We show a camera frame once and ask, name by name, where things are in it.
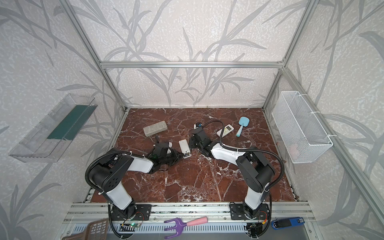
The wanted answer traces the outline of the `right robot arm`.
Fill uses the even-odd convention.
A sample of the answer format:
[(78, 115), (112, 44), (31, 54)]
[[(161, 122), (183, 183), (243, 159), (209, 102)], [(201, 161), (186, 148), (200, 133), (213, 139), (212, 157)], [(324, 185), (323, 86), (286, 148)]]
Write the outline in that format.
[(276, 170), (258, 149), (235, 149), (212, 141), (202, 127), (190, 131), (191, 149), (199, 149), (201, 154), (215, 160), (226, 161), (237, 166), (245, 180), (248, 191), (243, 206), (251, 214), (258, 211), (270, 188), (281, 178), (273, 181)]

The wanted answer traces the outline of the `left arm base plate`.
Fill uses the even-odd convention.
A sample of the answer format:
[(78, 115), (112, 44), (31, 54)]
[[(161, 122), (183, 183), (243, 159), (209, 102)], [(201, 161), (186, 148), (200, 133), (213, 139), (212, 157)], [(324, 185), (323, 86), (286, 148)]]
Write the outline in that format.
[(126, 209), (120, 210), (112, 205), (109, 217), (112, 221), (148, 221), (151, 214), (152, 205), (131, 203)]

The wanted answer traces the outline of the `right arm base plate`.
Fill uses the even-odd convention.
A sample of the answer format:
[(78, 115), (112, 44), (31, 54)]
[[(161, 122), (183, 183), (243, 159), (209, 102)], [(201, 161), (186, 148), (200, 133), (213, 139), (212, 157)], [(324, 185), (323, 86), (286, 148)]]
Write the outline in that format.
[(258, 210), (252, 210), (248, 207), (244, 207), (243, 204), (236, 204), (230, 202), (229, 204), (230, 214), (232, 220), (255, 220), (255, 221), (266, 221), (270, 208), (268, 204), (262, 203)]

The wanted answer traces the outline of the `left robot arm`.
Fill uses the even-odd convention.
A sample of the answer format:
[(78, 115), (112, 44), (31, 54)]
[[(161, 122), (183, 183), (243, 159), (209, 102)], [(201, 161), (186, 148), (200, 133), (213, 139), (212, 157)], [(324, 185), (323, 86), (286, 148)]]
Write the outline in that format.
[(85, 180), (108, 203), (121, 211), (126, 211), (135, 206), (133, 198), (122, 183), (126, 172), (154, 174), (164, 165), (173, 166), (183, 156), (183, 153), (174, 150), (168, 143), (157, 143), (146, 155), (112, 148), (87, 167)]

